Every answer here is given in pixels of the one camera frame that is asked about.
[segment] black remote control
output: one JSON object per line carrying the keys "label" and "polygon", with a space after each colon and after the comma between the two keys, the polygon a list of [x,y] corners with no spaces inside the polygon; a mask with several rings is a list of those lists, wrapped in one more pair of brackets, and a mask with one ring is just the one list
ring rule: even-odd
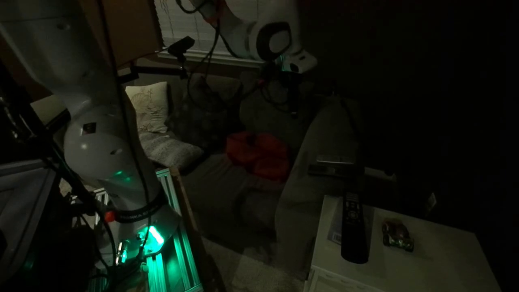
{"label": "black remote control", "polygon": [[343,196],[341,254],[344,259],[361,264],[369,260],[369,252],[361,196],[357,192],[346,192]]}

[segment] white robotic arm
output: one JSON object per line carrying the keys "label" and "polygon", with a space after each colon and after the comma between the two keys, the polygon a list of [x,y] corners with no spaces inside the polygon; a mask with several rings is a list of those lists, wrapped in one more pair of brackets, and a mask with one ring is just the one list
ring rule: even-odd
{"label": "white robotic arm", "polygon": [[283,71],[305,72],[317,64],[301,41],[296,0],[271,0],[257,20],[244,20],[226,0],[192,0],[205,19],[221,25],[229,51],[241,58],[279,61]]}

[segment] white table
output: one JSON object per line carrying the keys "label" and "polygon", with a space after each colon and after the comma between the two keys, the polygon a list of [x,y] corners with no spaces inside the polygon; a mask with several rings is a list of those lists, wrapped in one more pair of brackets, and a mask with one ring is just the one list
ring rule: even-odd
{"label": "white table", "polygon": [[[312,270],[305,290],[312,292],[494,292],[497,278],[474,233],[409,217],[378,207],[365,207],[372,228],[370,259],[354,264],[341,257],[341,244],[330,239],[339,197],[325,196]],[[385,218],[401,218],[416,239],[414,252],[383,244]]]}

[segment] red object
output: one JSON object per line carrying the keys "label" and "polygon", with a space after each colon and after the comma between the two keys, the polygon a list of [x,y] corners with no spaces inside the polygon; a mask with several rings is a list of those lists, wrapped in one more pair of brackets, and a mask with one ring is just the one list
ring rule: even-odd
{"label": "red object", "polygon": [[106,210],[104,212],[104,220],[114,221],[116,220],[116,212],[114,210]]}
{"label": "red object", "polygon": [[241,131],[228,136],[228,157],[257,176],[286,179],[291,161],[288,145],[268,132]]}

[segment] dark wall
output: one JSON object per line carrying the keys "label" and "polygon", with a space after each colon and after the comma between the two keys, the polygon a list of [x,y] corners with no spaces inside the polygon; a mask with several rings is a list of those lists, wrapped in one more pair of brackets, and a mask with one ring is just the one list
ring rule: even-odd
{"label": "dark wall", "polygon": [[414,189],[435,191],[432,218],[476,230],[502,282],[518,285],[518,9],[479,0],[299,2],[304,41],[320,59],[310,77],[359,101],[369,160],[414,181],[414,205]]}

